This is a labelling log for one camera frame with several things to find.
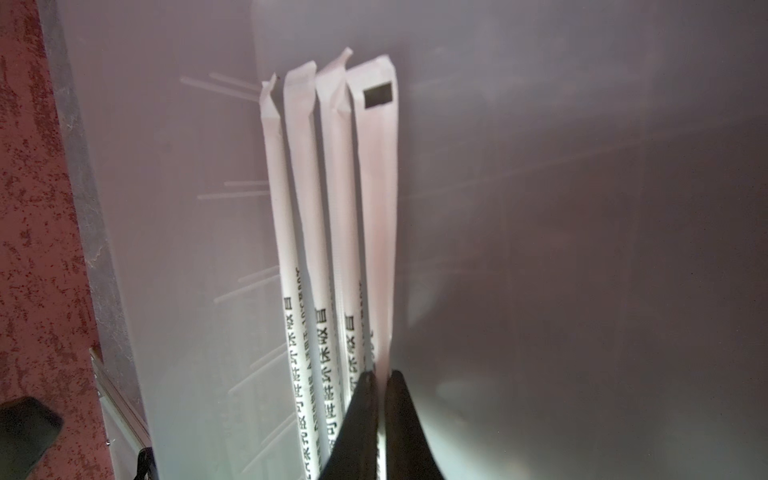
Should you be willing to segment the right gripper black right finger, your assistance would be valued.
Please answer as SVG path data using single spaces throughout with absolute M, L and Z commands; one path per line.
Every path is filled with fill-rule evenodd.
M 384 396 L 389 480 L 444 480 L 429 447 L 404 375 L 393 370 Z

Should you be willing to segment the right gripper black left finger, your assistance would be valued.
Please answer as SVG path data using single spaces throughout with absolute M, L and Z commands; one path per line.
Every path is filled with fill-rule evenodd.
M 379 394 L 372 371 L 357 383 L 346 416 L 320 480 L 375 480 Z

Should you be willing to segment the paper straw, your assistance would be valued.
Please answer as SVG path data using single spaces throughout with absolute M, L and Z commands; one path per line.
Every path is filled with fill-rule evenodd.
M 399 94 L 391 58 L 378 56 L 347 73 L 359 161 L 361 208 L 374 374 L 379 395 L 377 477 L 387 479 L 384 396 L 391 374 L 398 209 Z
M 299 432 L 300 459 L 304 477 L 317 479 L 322 469 L 320 434 L 283 121 L 272 97 L 276 83 L 276 75 L 262 83 L 259 97 L 260 116 L 279 262 L 281 308 L 286 332 L 288 365 Z
M 331 275 L 325 231 L 322 182 L 315 132 L 317 64 L 309 61 L 290 70 L 283 87 L 285 125 L 301 220 L 305 260 L 314 307 L 323 433 L 334 448 L 341 429 L 344 399 Z
M 335 308 L 341 334 L 344 404 L 349 405 L 366 370 L 361 266 L 353 152 L 352 104 L 345 48 L 315 77 L 320 107 L 323 159 L 331 236 Z

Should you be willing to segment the translucent plastic storage box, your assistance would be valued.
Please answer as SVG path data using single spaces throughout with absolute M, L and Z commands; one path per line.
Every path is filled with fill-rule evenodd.
M 105 367 L 164 479 L 303 475 L 257 87 L 400 94 L 392 364 L 448 479 L 767 475 L 763 1 L 42 1 Z

